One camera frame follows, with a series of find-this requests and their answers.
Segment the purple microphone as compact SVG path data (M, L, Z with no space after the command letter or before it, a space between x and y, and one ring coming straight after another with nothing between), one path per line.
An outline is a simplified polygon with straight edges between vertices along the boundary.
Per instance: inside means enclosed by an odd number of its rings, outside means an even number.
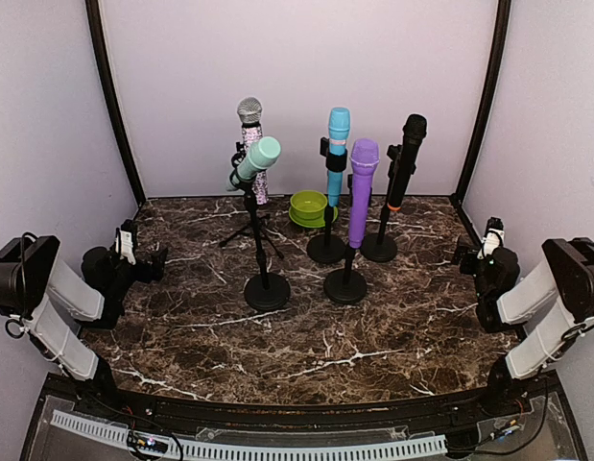
M350 158L352 200L348 240L352 249L359 249L365 237L369 197L379 160L379 147L374 140L360 138L355 141Z

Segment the mint green microphone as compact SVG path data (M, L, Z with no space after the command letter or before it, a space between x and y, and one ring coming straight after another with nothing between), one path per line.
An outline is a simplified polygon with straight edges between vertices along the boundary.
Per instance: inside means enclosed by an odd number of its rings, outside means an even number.
M245 189L252 184L258 173L265 172L272 167L281 155L281 145L272 136L264 136L253 142L247 151L247 156L236 170L228 176L226 190L229 192Z

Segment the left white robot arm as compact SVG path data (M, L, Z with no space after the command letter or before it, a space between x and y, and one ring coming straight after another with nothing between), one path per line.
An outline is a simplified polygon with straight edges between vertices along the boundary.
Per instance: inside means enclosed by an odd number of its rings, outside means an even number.
M105 419L124 412L124 396L107 361L81 341L60 312L83 328L114 329L131 286L164 275L167 249L139 259L133 247L130 235L121 231L111 248L86 252L79 273L60 256L54 235L26 232L0 250L0 315L7 328L18 328L10 337L29 336L45 359L87 392L88 404Z

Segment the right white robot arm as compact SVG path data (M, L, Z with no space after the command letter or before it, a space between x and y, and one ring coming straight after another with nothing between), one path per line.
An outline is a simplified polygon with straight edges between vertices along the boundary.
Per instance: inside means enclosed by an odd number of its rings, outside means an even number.
M519 329L525 337L491 366L480 409L498 417L528 382L559 361L594 328L594 242L548 239L543 259L521 276L517 254L498 233L490 244L459 238L452 264L473 278L476 315L487 333Z

